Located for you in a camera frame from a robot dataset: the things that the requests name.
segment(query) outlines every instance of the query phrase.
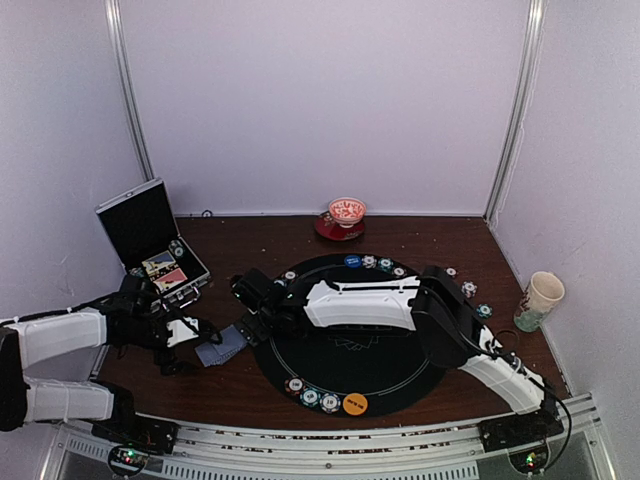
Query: poker table mat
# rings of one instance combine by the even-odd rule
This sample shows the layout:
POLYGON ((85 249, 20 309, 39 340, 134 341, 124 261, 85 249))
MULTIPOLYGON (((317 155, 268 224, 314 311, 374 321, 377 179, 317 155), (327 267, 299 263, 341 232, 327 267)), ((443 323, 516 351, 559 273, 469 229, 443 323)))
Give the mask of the poker table mat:
MULTIPOLYGON (((417 275, 392 259, 366 254, 334 254, 299 263, 279 277, 295 282, 328 279, 334 282, 375 282, 417 275)), ((303 339, 274 336, 254 348, 256 361, 269 382, 300 408, 310 408, 300 395, 286 390, 287 382, 300 378, 305 388, 320 395, 332 393, 342 403, 352 393, 368 402, 363 417, 386 415, 409 407, 433 390, 445 370, 429 363, 415 332, 381 327, 349 334, 344 329, 317 333, 303 339)), ((320 404, 311 407, 327 415, 320 404)), ((349 416, 343 408, 332 415, 349 416)))

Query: orange poker chip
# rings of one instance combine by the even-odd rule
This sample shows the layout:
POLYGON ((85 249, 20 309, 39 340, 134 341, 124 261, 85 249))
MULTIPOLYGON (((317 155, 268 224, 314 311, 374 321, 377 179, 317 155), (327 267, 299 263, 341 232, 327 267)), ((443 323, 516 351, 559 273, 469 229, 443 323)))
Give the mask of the orange poker chip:
POLYGON ((361 393, 350 393, 342 401, 342 408, 349 415, 358 416, 367 411, 369 402, 361 393))

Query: cable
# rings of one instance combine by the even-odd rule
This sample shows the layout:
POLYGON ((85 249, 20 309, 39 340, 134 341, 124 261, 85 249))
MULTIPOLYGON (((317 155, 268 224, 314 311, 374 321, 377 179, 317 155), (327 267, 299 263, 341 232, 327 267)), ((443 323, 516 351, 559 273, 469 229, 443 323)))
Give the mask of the cable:
POLYGON ((488 350, 482 349, 478 344, 476 344, 473 340, 471 340, 469 337, 467 337, 464 334, 464 332, 460 328, 460 325, 458 325, 458 320, 453 316, 453 313, 451 313, 451 310, 449 310, 449 307, 447 306, 447 304, 444 303, 444 300, 442 299, 442 297, 440 297, 440 295, 438 295, 438 293, 435 290, 433 290, 432 288, 426 287, 424 285, 420 285, 420 287, 418 287, 418 290, 426 291, 438 302, 438 304, 442 307, 445 313, 449 316, 449 319, 451 320, 451 324, 453 325, 453 328, 456 330, 456 333, 460 336, 460 339, 464 343, 466 343, 474 352, 480 355, 487 355, 493 360, 496 360, 498 358, 505 358, 511 355, 512 352, 500 354, 500 353, 490 352, 488 350))
POLYGON ((564 453, 564 451, 567 449, 567 445, 569 445, 569 439, 571 438, 571 431, 573 429, 573 419, 571 418, 571 412, 569 412, 569 409, 567 408, 567 406, 564 404, 564 402, 562 400, 560 400, 558 398, 558 396, 553 392, 553 390, 551 390, 550 388, 547 388, 544 385, 541 385, 537 380, 535 380, 534 378, 531 377, 527 377, 529 379, 529 381, 531 383, 533 383, 536 387, 538 387, 540 390, 542 390, 543 392, 545 392, 547 395, 549 395, 551 398, 553 398, 557 403, 560 404, 560 406, 562 407, 562 409, 564 410, 564 413, 567 415, 567 422, 569 423, 569 425, 567 425, 567 436, 564 439, 564 443, 562 444, 562 447, 560 448, 560 451, 558 451, 558 454, 556 455, 556 458, 554 458, 552 461, 548 462, 544 468, 542 470, 547 471, 549 470, 551 467, 553 467, 558 460, 560 460, 560 457, 562 456, 562 454, 564 453))
POLYGON ((509 350, 509 352, 515 353, 516 350, 518 350, 518 347, 520 346, 520 335, 518 335, 518 332, 516 332, 515 330, 508 330, 506 328, 503 330, 498 330, 496 333, 493 334, 493 340, 491 341, 491 346, 494 347, 495 343, 500 340, 500 335, 504 335, 504 334, 509 334, 515 337, 515 346, 509 350))

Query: brown wooden surface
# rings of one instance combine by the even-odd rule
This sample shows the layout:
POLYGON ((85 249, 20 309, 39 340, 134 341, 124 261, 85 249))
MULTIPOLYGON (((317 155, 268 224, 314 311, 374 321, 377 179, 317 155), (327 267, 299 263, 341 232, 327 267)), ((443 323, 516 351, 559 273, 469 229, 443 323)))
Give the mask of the brown wooden surface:
MULTIPOLYGON (((512 313, 521 291, 491 233, 479 218, 367 217, 363 237, 336 243, 318 237, 312 217, 181 219, 183 237, 209 267, 213 283, 189 315, 219 328, 237 320, 244 307, 229 290, 231 276, 257 267, 276 276, 309 257, 335 252, 388 256, 421 271, 427 264, 454 267, 457 281, 478 285, 476 304, 488 303, 494 331, 513 329, 512 313)), ((541 333, 520 334, 518 354, 566 396, 560 372, 541 333)), ((191 422, 278 429, 377 428, 425 425, 508 412, 508 405, 478 380, 452 370, 429 395, 410 408, 378 418, 337 418, 306 409, 279 393, 258 368, 250 348, 222 367, 202 368, 195 343, 178 355, 200 368, 162 377, 151 352, 129 347, 118 360, 111 349, 100 379, 135 396, 141 413, 191 422)))

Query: case lid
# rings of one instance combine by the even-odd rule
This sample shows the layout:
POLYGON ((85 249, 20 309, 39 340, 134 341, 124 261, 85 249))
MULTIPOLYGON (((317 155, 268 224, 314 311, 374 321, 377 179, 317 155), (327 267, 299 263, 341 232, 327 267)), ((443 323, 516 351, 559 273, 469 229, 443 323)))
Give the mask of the case lid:
POLYGON ((167 250, 178 237, 169 198, 160 178, 99 205, 96 213, 127 269, 167 250))

